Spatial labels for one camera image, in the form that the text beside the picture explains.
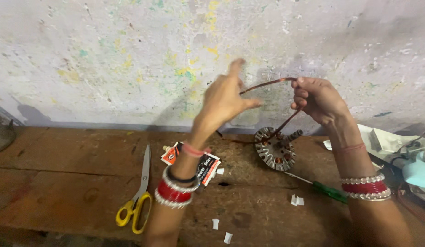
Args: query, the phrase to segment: wooden workbench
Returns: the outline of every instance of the wooden workbench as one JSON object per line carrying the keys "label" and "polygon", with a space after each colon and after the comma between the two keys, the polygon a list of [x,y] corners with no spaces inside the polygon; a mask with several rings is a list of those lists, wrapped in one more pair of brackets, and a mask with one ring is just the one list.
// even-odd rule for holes
{"label": "wooden workbench", "polygon": [[[118,227],[115,215],[140,184],[147,143],[151,145],[148,191],[153,194],[166,165],[162,146],[186,133],[132,132],[19,127],[18,137],[0,153],[0,226],[141,240],[131,222]],[[230,137],[252,139],[249,135]],[[326,137],[300,137],[292,172],[340,188]],[[182,223],[185,246],[222,246],[226,232],[233,246],[342,246],[356,241],[346,205],[315,193],[308,184],[267,167],[253,145],[212,136],[212,153],[225,174],[216,175],[195,196]],[[229,186],[220,186],[226,182]],[[305,200],[293,206],[291,196]],[[418,246],[425,224],[400,207]],[[212,230],[211,219],[220,219]]]}

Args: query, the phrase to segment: scissors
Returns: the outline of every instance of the scissors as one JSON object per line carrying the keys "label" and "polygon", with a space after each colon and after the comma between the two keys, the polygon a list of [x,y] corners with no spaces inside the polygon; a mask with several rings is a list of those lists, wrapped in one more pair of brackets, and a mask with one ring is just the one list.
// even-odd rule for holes
{"label": "scissors", "polygon": [[[147,192],[149,171],[150,171],[150,144],[148,144],[147,148],[145,149],[144,164],[142,165],[141,186],[139,187],[138,192],[133,196],[133,198],[130,201],[128,201],[124,206],[122,206],[119,209],[118,213],[116,214],[116,224],[118,226],[127,225],[128,221],[130,220],[130,217],[133,215],[132,230],[133,230],[133,233],[135,234],[141,234],[144,231],[145,225],[147,224],[148,216],[150,215],[151,205],[153,202],[153,198],[151,197],[150,193]],[[142,228],[137,229],[136,225],[139,220],[141,208],[142,208],[142,205],[144,204],[145,199],[147,198],[150,199],[150,207],[148,209],[147,218]],[[121,213],[123,210],[127,210],[127,216],[124,219],[121,218]]]}

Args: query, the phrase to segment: silver bangle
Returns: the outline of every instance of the silver bangle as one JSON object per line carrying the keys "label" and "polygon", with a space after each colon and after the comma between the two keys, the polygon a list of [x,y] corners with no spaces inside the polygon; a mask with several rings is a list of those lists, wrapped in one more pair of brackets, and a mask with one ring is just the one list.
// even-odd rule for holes
{"label": "silver bangle", "polygon": [[164,172],[162,173],[162,179],[168,185],[168,187],[170,187],[174,190],[177,190],[179,192],[182,192],[182,193],[192,193],[199,187],[199,178],[198,177],[196,177],[196,180],[194,180],[194,183],[191,187],[185,188],[185,187],[178,186],[176,183],[171,181],[170,178],[168,177],[168,175],[167,175],[168,169],[170,169],[170,166],[167,166],[165,168]]}
{"label": "silver bangle", "polygon": [[346,195],[350,198],[354,199],[362,199],[362,200],[369,200],[369,201],[383,201],[386,199],[389,199],[391,196],[391,189],[387,188],[385,191],[382,191],[380,193],[372,193],[372,194],[359,194],[359,193],[350,193],[346,192]]}
{"label": "silver bangle", "polygon": [[171,201],[163,198],[159,194],[158,189],[155,189],[155,199],[161,205],[164,205],[164,206],[167,206],[167,207],[170,207],[170,208],[178,208],[179,209],[179,208],[183,208],[184,206],[190,204],[193,201],[193,196],[191,195],[191,198],[189,200],[187,200],[185,202],[182,202],[182,203],[180,203],[180,202],[171,202]]}
{"label": "silver bangle", "polygon": [[341,182],[343,184],[369,184],[369,183],[375,183],[379,182],[385,179],[385,175],[380,173],[377,176],[373,177],[363,177],[363,178],[342,178]]}

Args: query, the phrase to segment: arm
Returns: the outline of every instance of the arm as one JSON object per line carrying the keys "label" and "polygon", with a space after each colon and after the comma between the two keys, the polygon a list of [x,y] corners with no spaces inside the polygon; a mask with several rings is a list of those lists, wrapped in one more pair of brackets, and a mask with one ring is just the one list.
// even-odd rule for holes
{"label": "arm", "polygon": [[[241,112],[259,107],[257,99],[242,99],[240,88],[243,82],[238,78],[243,59],[232,62],[228,76],[220,75],[205,92],[203,108],[193,122],[188,143],[197,150],[205,148],[208,137],[225,122]],[[192,178],[197,171],[198,158],[181,152],[171,166],[171,173],[181,179]],[[190,187],[192,184],[179,184]],[[179,227],[185,208],[172,209],[155,203],[145,231],[146,246],[176,246]]]}
{"label": "arm", "polygon": [[[327,80],[298,78],[292,82],[295,90],[292,109],[303,111],[321,124],[328,133],[333,149],[363,143],[356,121],[339,93]],[[342,178],[370,177],[376,172],[364,149],[335,153]],[[367,246],[412,246],[406,222],[394,202],[348,199],[353,225],[358,237]]]}

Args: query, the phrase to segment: screwdriver handle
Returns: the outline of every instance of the screwdriver handle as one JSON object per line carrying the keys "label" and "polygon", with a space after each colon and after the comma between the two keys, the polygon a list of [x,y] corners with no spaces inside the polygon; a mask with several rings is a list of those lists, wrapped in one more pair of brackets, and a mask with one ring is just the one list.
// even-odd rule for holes
{"label": "screwdriver handle", "polygon": [[338,200],[338,201],[340,201],[344,204],[347,204],[347,197],[345,196],[345,194],[342,191],[335,189],[335,188],[330,188],[328,186],[325,186],[325,185],[319,183],[318,181],[314,181],[312,186],[315,190],[317,190],[321,193],[324,193],[327,196],[329,196],[329,197],[331,197],[335,200]]}

